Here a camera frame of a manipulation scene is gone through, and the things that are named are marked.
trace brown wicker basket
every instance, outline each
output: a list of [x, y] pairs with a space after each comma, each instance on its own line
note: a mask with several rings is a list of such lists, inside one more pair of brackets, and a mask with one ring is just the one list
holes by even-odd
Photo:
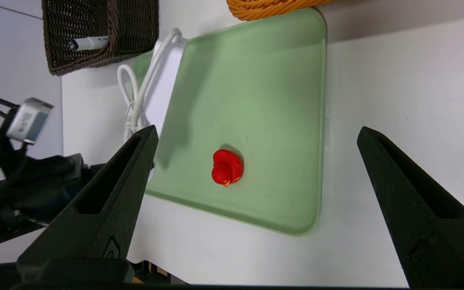
[[[42, 0], [44, 43], [53, 75], [105, 66], [150, 51], [159, 35], [158, 0]], [[108, 35], [99, 50], [73, 52], [74, 38]]]

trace red rubber duck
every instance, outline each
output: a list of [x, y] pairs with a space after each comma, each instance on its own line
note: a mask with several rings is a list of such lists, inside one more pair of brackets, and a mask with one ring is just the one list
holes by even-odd
[[234, 152], [219, 149], [214, 152], [212, 159], [214, 160], [212, 179], [217, 184], [228, 187], [238, 182], [243, 176], [243, 162]]

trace white marker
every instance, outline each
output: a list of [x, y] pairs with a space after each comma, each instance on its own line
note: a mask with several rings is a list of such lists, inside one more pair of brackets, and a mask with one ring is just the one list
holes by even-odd
[[76, 38], [69, 42], [72, 51], [98, 50], [108, 42], [108, 36], [94, 36], [87, 38]]

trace green tray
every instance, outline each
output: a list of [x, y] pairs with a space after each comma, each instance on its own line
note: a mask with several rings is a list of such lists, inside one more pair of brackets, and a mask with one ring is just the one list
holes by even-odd
[[[145, 193], [304, 235], [321, 211], [325, 48], [314, 9], [189, 40]], [[150, 59], [138, 57], [137, 79]], [[211, 178], [220, 148], [244, 160], [228, 188]]]

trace white cable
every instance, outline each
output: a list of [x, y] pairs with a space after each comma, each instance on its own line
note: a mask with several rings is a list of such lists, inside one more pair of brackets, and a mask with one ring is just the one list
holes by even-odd
[[[144, 80], [142, 81], [139, 90], [137, 90], [137, 78], [132, 68], [126, 64], [122, 64], [118, 67], [118, 84], [127, 107], [125, 132], [123, 136], [124, 141], [127, 141], [131, 137], [131, 135], [134, 134], [136, 131], [146, 127], [147, 122], [144, 118], [143, 112], [141, 111], [144, 97], [149, 88], [149, 83], [153, 77], [153, 74], [155, 73], [155, 70], [157, 69], [158, 64], [160, 63], [160, 59], [164, 55], [164, 51], [166, 50], [166, 48], [173, 40], [176, 41], [180, 37], [182, 37], [182, 33], [180, 32], [180, 30], [178, 28], [173, 28], [169, 32], [168, 36], [164, 38], [164, 41], [162, 41], [162, 44], [160, 45], [158, 50], [156, 52], [153, 52], [148, 71], [144, 76]], [[123, 81], [123, 71], [126, 71], [130, 78], [132, 94], [129, 94], [127, 89], [125, 88], [125, 84]]]

